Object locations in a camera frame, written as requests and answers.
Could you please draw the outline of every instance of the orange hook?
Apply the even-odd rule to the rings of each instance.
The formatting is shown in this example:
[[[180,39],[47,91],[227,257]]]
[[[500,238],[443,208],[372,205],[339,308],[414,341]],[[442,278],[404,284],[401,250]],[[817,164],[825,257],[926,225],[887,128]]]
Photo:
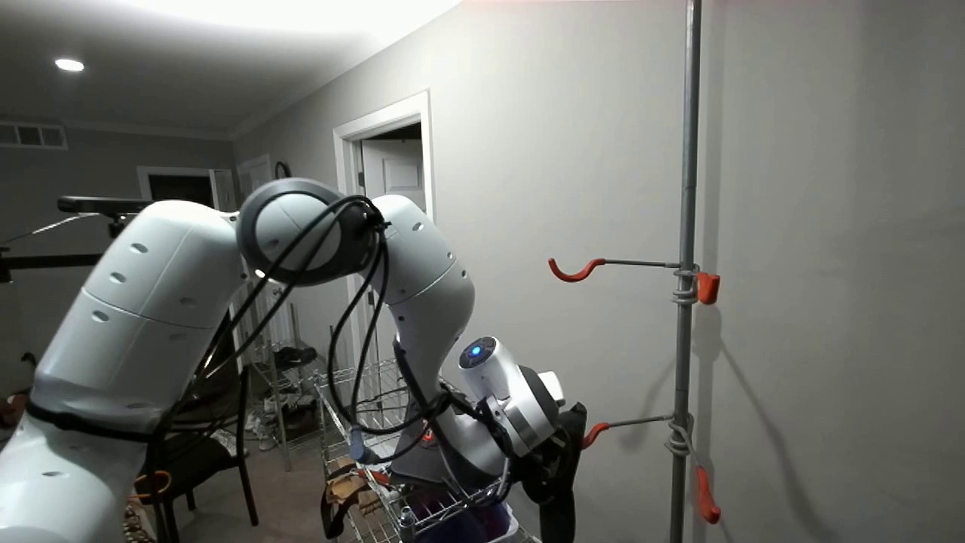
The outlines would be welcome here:
[[[720,274],[701,271],[697,274],[697,302],[701,304],[715,304],[720,292]]]
[[[705,472],[705,464],[697,469],[693,486],[697,486],[701,519],[708,523],[708,524],[717,524],[720,523],[720,506],[715,500],[713,473]]]
[[[549,271],[552,271],[557,281],[566,281],[566,284],[579,284],[579,281],[591,278],[596,267],[608,267],[608,259],[591,259],[591,264],[584,264],[579,271],[566,274],[555,259],[549,259]]]
[[[596,438],[599,438],[604,433],[610,433],[610,429],[614,429],[610,424],[591,426],[591,433],[584,433],[584,438],[581,438],[581,451],[595,447]]]

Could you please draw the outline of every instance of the wall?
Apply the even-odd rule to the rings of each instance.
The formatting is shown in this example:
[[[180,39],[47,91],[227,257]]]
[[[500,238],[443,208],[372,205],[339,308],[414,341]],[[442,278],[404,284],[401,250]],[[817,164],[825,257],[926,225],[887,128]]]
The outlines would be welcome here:
[[[10,255],[94,255],[110,241],[110,230],[100,220],[10,241],[60,220],[57,197],[65,194],[140,197],[137,167],[234,167],[231,145],[207,139],[68,130],[68,142],[70,151],[0,147],[0,246]],[[35,349],[41,357],[47,349],[84,274],[84,269],[11,271],[11,284],[0,284],[0,390],[23,384],[21,353]]]
[[[331,130],[431,93],[439,225],[472,336],[555,367],[595,420],[670,412],[681,4],[464,4],[237,142],[334,183]],[[962,541],[965,26],[956,0],[727,0],[705,20],[697,454],[724,524],[691,541]],[[668,429],[614,433],[579,541],[668,541]]]

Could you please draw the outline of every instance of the floor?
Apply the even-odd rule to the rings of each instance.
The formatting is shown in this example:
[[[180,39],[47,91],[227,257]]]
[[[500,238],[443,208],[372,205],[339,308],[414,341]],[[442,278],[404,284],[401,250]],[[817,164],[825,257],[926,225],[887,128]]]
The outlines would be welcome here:
[[[179,500],[180,543],[324,543],[321,488],[324,447],[321,438],[302,438],[274,451],[254,451],[248,458],[256,495],[261,524],[248,523],[239,472],[225,472],[196,492],[200,509]]]

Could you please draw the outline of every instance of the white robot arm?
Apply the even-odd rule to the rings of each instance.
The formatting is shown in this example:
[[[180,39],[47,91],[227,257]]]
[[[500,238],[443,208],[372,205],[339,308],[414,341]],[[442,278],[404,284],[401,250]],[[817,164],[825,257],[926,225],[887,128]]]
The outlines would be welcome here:
[[[399,458],[399,473],[486,486],[557,433],[557,384],[493,339],[462,353],[468,398],[439,384],[473,284],[414,202],[340,201],[302,179],[256,192],[239,225],[156,202],[115,238],[41,362],[30,412],[0,456],[4,543],[118,541],[121,498],[243,287],[243,257],[294,287],[385,267],[372,278],[399,324],[414,416],[442,442]]]

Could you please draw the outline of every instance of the vertical pole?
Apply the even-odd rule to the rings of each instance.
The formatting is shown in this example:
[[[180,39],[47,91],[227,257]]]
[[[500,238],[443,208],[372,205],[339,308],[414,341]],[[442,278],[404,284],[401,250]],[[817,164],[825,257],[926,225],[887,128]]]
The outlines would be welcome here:
[[[693,225],[697,225],[697,151],[701,151],[701,23],[704,0],[687,0],[687,68],[685,68],[685,164],[681,164],[681,230],[679,230],[679,281],[676,297],[676,407],[673,426],[691,442],[691,319],[693,319]],[[687,488],[687,444],[673,454],[673,504],[670,543],[685,541],[685,492]]]

